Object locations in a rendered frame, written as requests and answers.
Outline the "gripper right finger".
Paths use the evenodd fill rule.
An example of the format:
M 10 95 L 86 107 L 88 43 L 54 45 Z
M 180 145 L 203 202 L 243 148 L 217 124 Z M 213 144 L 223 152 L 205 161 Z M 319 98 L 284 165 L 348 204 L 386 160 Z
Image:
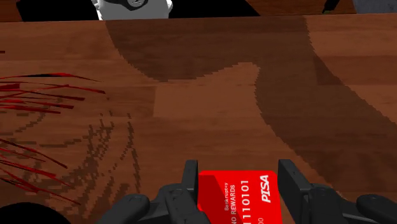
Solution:
M 289 159 L 278 161 L 277 184 L 295 224 L 397 224 L 396 202 L 376 194 L 346 200 L 330 186 L 310 183 Z

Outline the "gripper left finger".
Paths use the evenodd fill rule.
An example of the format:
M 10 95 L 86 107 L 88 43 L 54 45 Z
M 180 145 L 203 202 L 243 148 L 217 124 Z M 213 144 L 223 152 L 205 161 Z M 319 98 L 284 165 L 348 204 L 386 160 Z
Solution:
M 211 224 L 198 209 L 198 192 L 198 161 L 187 160 L 180 183 L 164 185 L 153 200 L 143 194 L 128 194 L 95 224 Z

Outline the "red bank card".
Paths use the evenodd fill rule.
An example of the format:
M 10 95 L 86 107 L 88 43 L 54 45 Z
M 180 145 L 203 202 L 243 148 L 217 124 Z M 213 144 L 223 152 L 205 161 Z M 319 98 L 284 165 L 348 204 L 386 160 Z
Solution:
M 198 208 L 211 224 L 282 224 L 273 171 L 202 171 Z

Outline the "black round pot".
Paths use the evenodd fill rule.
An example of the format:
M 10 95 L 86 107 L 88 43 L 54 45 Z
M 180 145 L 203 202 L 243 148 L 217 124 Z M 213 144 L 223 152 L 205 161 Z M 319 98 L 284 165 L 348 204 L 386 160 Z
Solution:
M 0 224 L 71 224 L 56 210 L 32 202 L 0 207 Z

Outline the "red leaf plant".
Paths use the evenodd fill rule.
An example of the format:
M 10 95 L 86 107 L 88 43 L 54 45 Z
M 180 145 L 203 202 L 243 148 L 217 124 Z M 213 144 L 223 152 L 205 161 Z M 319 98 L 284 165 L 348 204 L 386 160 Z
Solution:
M 91 204 L 114 128 L 100 60 L 68 55 L 0 74 L 0 204 Z

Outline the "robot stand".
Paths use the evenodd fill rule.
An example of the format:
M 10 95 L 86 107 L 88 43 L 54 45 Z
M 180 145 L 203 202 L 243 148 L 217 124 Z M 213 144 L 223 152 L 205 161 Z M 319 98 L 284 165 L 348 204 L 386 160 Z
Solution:
M 24 22 L 258 17 L 246 0 L 17 0 Z

